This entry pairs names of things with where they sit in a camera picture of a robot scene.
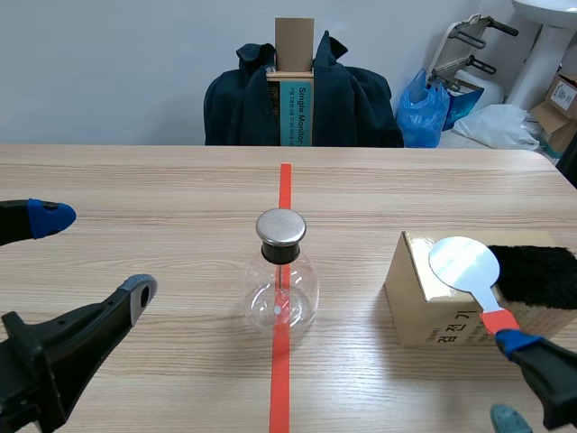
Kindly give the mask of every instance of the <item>blue gripper tip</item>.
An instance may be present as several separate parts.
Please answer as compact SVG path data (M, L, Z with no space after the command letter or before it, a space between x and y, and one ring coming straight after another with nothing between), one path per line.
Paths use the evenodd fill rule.
M29 198L28 219L32 237L41 239L70 227L76 220L76 212L64 203L48 203Z

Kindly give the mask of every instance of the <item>white plastic bag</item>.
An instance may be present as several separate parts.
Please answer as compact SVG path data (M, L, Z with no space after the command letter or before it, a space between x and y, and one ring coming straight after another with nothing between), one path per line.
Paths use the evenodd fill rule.
M521 127L526 116L518 106L487 106L458 120L453 130L493 149L534 151L539 141Z

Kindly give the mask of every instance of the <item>black brush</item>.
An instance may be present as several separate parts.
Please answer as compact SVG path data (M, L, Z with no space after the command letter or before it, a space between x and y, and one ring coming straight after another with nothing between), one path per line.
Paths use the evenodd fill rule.
M508 301L551 309L577 309L577 259L566 248L500 246L497 283Z

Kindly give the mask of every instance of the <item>glass bottle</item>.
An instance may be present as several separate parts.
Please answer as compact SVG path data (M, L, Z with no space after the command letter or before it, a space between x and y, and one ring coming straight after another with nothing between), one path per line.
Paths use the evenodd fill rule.
M299 245L306 231L303 217L289 209L269 210L256 222L262 248L246 270L243 312L259 330L304 331L315 316L318 277Z

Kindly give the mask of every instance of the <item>blue plastic bag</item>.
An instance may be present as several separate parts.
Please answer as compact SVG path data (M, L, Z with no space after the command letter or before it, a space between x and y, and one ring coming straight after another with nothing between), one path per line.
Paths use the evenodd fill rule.
M400 99L397 123L405 147L435 148L449 111L449 94L443 88L426 88L426 73L421 69Z

